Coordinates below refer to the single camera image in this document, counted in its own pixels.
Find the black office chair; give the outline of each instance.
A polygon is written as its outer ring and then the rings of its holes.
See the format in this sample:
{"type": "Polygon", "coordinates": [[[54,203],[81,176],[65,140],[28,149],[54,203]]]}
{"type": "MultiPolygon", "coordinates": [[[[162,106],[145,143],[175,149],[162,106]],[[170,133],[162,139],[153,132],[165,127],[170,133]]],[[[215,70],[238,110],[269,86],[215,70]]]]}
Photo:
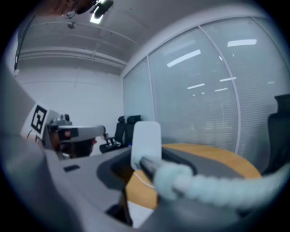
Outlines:
{"type": "Polygon", "coordinates": [[[290,94],[275,99],[278,111],[268,118],[270,161],[263,174],[273,173],[290,162],[290,94]]]}
{"type": "Polygon", "coordinates": [[[132,146],[134,126],[138,121],[142,121],[141,115],[128,117],[125,128],[125,147],[132,146]]]}
{"type": "Polygon", "coordinates": [[[108,137],[107,134],[104,135],[104,139],[106,140],[106,144],[100,145],[100,151],[102,153],[106,153],[109,151],[113,151],[116,149],[120,149],[124,147],[123,135],[125,132],[125,117],[122,116],[118,119],[116,132],[114,137],[108,137]]]}

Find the glass wall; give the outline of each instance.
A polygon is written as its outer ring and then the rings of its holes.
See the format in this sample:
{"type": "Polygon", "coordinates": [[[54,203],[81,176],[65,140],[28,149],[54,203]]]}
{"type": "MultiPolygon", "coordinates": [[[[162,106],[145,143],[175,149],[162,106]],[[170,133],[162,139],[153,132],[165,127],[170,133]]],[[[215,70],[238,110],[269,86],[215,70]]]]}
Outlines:
{"type": "Polygon", "coordinates": [[[126,117],[141,115],[144,121],[155,121],[147,59],[124,78],[123,91],[126,117]]]}
{"type": "Polygon", "coordinates": [[[241,106],[237,153],[256,163],[269,156],[267,118],[277,111],[274,96],[290,92],[286,63],[273,40],[253,19],[222,20],[202,28],[236,77],[241,106]]]}
{"type": "Polygon", "coordinates": [[[289,61],[287,44],[267,19],[204,24],[163,44],[149,54],[149,66],[143,61],[125,77],[125,111],[155,114],[163,143],[219,147],[265,166],[267,118],[277,110],[274,96],[290,93],[289,61]],[[132,75],[141,84],[129,83],[132,75]],[[140,93],[147,99],[128,106],[140,93]]]}
{"type": "Polygon", "coordinates": [[[207,144],[233,151],[237,105],[226,66],[200,29],[149,56],[163,143],[207,144]]]}

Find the ceiling light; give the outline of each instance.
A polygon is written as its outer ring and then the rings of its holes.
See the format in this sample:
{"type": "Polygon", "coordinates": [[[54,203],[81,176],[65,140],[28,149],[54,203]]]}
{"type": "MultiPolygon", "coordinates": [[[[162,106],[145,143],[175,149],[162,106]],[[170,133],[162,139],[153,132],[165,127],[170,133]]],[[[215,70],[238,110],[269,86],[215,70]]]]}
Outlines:
{"type": "Polygon", "coordinates": [[[188,47],[188,46],[190,46],[190,45],[193,45],[193,44],[195,44],[195,43],[196,43],[196,42],[195,42],[195,40],[193,39],[193,40],[190,40],[190,41],[188,41],[188,42],[185,42],[185,43],[179,44],[179,45],[176,46],[176,47],[170,46],[170,48],[168,48],[168,49],[166,49],[165,51],[163,51],[163,55],[169,55],[169,54],[171,54],[171,53],[178,52],[178,51],[180,51],[181,49],[186,48],[186,47],[188,47]]]}
{"type": "Polygon", "coordinates": [[[95,18],[95,15],[93,14],[92,17],[91,17],[91,20],[90,22],[91,23],[95,23],[95,24],[99,24],[101,22],[101,19],[103,18],[103,15],[99,18],[99,19],[96,19],[95,18]]]}
{"type": "Polygon", "coordinates": [[[217,90],[215,90],[215,92],[220,92],[220,91],[224,91],[224,90],[227,90],[227,88],[224,88],[224,89],[217,89],[217,90]]]}
{"type": "Polygon", "coordinates": [[[186,55],[184,55],[182,57],[179,57],[179,58],[175,59],[174,61],[171,61],[170,63],[167,64],[167,66],[168,67],[172,67],[172,66],[174,66],[174,65],[176,65],[176,64],[178,64],[180,62],[183,62],[184,60],[187,60],[187,59],[189,59],[191,57],[197,56],[200,53],[201,53],[200,50],[196,50],[194,52],[188,53],[188,54],[186,54],[186,55]]]}
{"type": "Polygon", "coordinates": [[[113,6],[112,0],[99,0],[96,1],[94,9],[90,12],[92,14],[91,23],[99,24],[104,14],[113,6]]]}
{"type": "Polygon", "coordinates": [[[236,80],[236,77],[221,79],[221,80],[219,80],[219,82],[227,82],[227,81],[230,81],[230,80],[236,80]]]}
{"type": "Polygon", "coordinates": [[[234,46],[241,46],[241,45],[254,45],[256,43],[257,43],[256,39],[242,39],[242,40],[229,41],[227,43],[227,46],[234,47],[234,46]]]}
{"type": "Polygon", "coordinates": [[[205,84],[194,85],[194,86],[188,87],[187,89],[194,89],[194,88],[201,87],[201,86],[204,86],[204,85],[205,84]]]}

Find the table top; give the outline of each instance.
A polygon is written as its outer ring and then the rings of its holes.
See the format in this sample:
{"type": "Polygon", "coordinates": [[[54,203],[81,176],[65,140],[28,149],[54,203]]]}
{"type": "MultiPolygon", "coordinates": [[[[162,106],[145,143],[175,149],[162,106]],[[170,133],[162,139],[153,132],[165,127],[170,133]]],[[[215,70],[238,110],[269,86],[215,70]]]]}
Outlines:
{"type": "MultiPolygon", "coordinates": [[[[261,177],[259,171],[249,161],[230,151],[197,144],[166,144],[162,145],[162,147],[187,152],[195,156],[217,161],[247,179],[261,177]]],[[[135,173],[138,174],[146,183],[152,185],[142,171],[136,171],[135,173]]],[[[146,186],[135,175],[132,175],[126,186],[126,194],[128,201],[135,204],[150,209],[155,209],[157,207],[157,193],[155,190],[146,186]]]]}

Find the black object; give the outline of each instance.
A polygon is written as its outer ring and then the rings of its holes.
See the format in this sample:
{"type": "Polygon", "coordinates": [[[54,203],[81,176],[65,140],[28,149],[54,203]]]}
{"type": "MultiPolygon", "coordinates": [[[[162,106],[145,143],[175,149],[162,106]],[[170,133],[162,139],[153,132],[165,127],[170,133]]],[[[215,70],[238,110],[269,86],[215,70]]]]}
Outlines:
{"type": "Polygon", "coordinates": [[[132,146],[135,124],[136,122],[139,122],[141,120],[141,115],[128,117],[125,129],[125,147],[128,147],[130,145],[132,146]]]}
{"type": "Polygon", "coordinates": [[[123,135],[125,132],[125,117],[119,117],[118,123],[116,126],[116,132],[114,137],[107,137],[107,134],[105,134],[105,140],[107,144],[103,144],[100,146],[100,151],[102,153],[106,153],[112,150],[120,149],[124,147],[124,142],[123,142],[123,135]]]}
{"type": "Polygon", "coordinates": [[[111,217],[129,225],[133,226],[133,221],[130,217],[128,203],[127,203],[127,195],[125,189],[122,191],[122,196],[119,201],[119,204],[113,205],[109,210],[106,211],[106,214],[111,217]]]}
{"type": "MultiPolygon", "coordinates": [[[[194,175],[198,174],[196,166],[192,163],[192,161],[186,159],[186,153],[185,156],[182,157],[180,154],[176,155],[174,152],[168,149],[162,149],[162,160],[187,165],[191,167],[194,175]]],[[[131,167],[131,149],[124,151],[118,156],[108,159],[107,161],[101,163],[97,168],[98,179],[101,180],[107,188],[116,190],[121,190],[123,185],[127,185],[133,173],[134,170],[131,167]]]]}
{"type": "Polygon", "coordinates": [[[114,1],[112,0],[105,0],[104,2],[98,2],[90,13],[95,14],[95,19],[99,19],[111,8],[111,6],[113,6],[113,4],[114,4],[114,1]]]}
{"type": "Polygon", "coordinates": [[[40,105],[36,106],[30,126],[40,134],[44,126],[44,119],[46,114],[47,114],[46,109],[42,108],[40,105]]]}
{"type": "Polygon", "coordinates": [[[28,135],[27,135],[27,137],[26,137],[27,139],[28,139],[28,137],[29,137],[29,135],[30,135],[31,132],[32,132],[32,130],[30,130],[30,132],[28,133],[28,135]]]}
{"type": "Polygon", "coordinates": [[[61,152],[69,154],[70,158],[81,158],[89,156],[92,152],[93,139],[80,142],[65,142],[62,143],[61,152]]]}
{"type": "Polygon", "coordinates": [[[71,165],[71,166],[68,166],[68,167],[63,168],[63,170],[65,172],[72,172],[72,171],[77,170],[77,169],[80,169],[80,168],[81,167],[78,166],[78,165],[71,165]]]}
{"type": "Polygon", "coordinates": [[[35,19],[36,15],[34,15],[30,22],[28,23],[27,27],[25,28],[24,30],[24,33],[23,33],[23,36],[22,36],[22,39],[21,39],[21,43],[20,43],[20,46],[19,46],[19,50],[18,50],[18,54],[17,56],[15,57],[16,61],[15,61],[15,65],[14,65],[14,70],[17,69],[17,65],[18,65],[18,61],[19,61],[19,56],[20,56],[20,52],[21,52],[21,49],[22,49],[22,45],[23,45],[23,42],[24,42],[24,39],[25,39],[25,36],[26,36],[26,33],[30,27],[30,25],[32,24],[33,20],[35,19]]]}
{"type": "Polygon", "coordinates": [[[65,114],[64,115],[64,118],[65,118],[66,121],[70,121],[70,118],[69,118],[69,115],[68,114],[65,114]]]}
{"type": "Polygon", "coordinates": [[[78,15],[81,15],[87,12],[93,6],[95,6],[94,9],[90,13],[95,14],[96,19],[98,19],[102,15],[104,15],[110,9],[110,7],[113,6],[113,4],[114,4],[114,1],[112,0],[106,0],[104,2],[98,2],[97,0],[92,0],[90,4],[88,4],[85,8],[79,9],[78,11],[76,11],[76,13],[78,15]]]}
{"type": "Polygon", "coordinates": [[[270,161],[263,174],[273,173],[290,162],[290,94],[275,99],[278,111],[268,118],[270,161]]]}

